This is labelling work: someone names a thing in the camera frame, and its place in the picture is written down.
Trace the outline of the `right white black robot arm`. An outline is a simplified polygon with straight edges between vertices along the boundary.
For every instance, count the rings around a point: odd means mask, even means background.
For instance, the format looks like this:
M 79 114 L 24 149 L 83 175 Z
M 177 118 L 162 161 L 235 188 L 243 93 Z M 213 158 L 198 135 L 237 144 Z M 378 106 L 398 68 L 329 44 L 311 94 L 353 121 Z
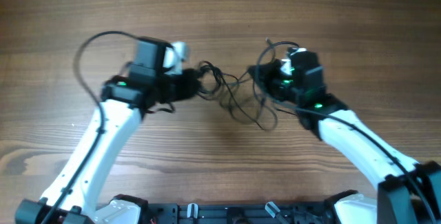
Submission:
M 371 131 L 327 92 L 318 56 L 289 48 L 284 59 L 247 69 L 266 97 L 290 108 L 301 125 L 342 153 L 373 185 L 376 198 L 346 191 L 325 205 L 334 223 L 439 223 L 440 164 L 421 164 Z

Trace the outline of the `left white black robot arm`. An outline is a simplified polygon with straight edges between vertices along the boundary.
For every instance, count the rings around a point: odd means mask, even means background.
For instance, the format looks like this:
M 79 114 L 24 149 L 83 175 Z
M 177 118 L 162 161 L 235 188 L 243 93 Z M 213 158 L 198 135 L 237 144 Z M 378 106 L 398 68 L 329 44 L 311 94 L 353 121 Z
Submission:
M 136 38 L 134 60 L 103 84 L 92 120 L 60 175 L 38 201 L 22 200 L 16 223 L 149 223 L 148 202 L 119 194 L 97 208 L 105 180 L 128 139 L 157 103 L 190 99 L 200 81 L 195 70 L 183 69 L 186 43 Z

